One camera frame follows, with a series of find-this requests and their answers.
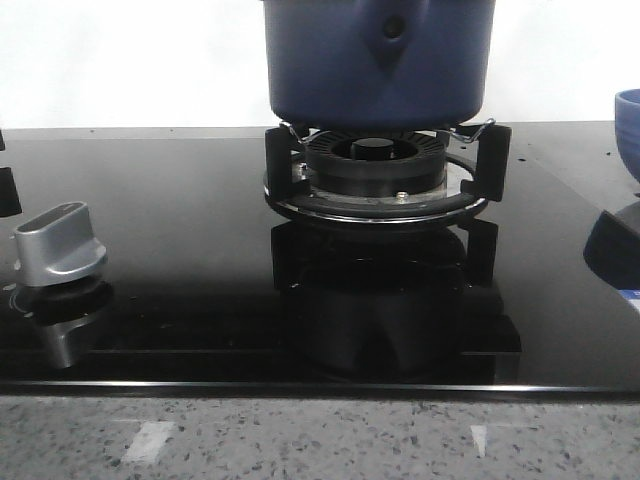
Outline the light blue plastic bowl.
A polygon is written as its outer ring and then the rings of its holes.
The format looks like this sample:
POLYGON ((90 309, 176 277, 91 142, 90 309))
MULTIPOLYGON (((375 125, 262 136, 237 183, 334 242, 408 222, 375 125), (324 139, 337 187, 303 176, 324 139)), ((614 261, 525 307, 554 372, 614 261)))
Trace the light blue plastic bowl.
POLYGON ((614 129, 617 149, 632 177, 639 180, 639 98, 638 88, 615 95, 614 129))

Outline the black pot support grate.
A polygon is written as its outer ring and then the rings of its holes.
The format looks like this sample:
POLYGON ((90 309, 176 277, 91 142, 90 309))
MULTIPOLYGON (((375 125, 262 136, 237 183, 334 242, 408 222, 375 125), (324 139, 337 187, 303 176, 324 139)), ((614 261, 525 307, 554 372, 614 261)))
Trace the black pot support grate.
MULTIPOLYGON (((391 197, 351 196, 312 184, 314 171, 305 160, 306 146, 322 132, 286 122, 265 133, 264 195, 278 214, 299 223, 325 228, 419 230, 473 218, 503 198, 511 142, 510 128, 489 119, 481 125, 419 131, 442 141, 445 176, 436 188, 391 197)), ((395 133, 394 131, 339 131, 395 133)))

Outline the black round gas burner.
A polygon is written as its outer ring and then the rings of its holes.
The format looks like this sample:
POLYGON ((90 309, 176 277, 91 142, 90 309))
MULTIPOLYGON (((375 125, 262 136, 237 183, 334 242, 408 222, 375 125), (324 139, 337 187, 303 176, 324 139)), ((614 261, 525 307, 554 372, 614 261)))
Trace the black round gas burner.
POLYGON ((442 141, 417 132, 327 131, 309 141, 305 160, 314 171, 314 186, 380 198, 439 186, 445 176, 446 150, 442 141))

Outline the black glass gas cooktop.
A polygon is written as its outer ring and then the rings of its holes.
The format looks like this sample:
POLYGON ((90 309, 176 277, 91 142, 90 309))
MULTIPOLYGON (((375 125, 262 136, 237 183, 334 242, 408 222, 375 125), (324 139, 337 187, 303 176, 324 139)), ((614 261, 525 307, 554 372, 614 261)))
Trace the black glass gas cooktop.
POLYGON ((5 141, 3 394, 639 396, 638 187, 608 122, 513 124, 504 199, 422 233, 286 221, 259 129, 5 141), (106 262, 20 283, 14 229, 75 201, 106 262))

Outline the dark blue saucepan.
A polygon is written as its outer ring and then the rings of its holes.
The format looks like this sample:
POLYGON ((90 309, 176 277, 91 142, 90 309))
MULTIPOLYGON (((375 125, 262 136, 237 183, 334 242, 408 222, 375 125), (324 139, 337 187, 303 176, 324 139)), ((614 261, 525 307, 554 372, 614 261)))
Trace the dark blue saucepan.
POLYGON ((265 1, 272 111, 329 130, 428 130, 481 109, 495 2, 265 1))

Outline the silver stove control knob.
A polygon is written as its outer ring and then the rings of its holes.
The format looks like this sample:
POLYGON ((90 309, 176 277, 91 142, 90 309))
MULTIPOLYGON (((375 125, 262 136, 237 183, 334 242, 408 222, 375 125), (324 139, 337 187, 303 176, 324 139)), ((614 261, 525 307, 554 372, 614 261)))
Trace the silver stove control knob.
POLYGON ((57 205, 14 229, 20 283, 46 287, 96 273, 107 260, 89 207, 81 201, 57 205))

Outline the blue label sticker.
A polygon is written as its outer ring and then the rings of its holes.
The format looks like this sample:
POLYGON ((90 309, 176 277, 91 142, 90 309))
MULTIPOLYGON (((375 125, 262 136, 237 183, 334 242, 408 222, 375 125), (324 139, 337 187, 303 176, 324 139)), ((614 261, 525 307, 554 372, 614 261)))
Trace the blue label sticker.
POLYGON ((619 294, 637 311, 640 312, 640 291, 621 289, 619 294))

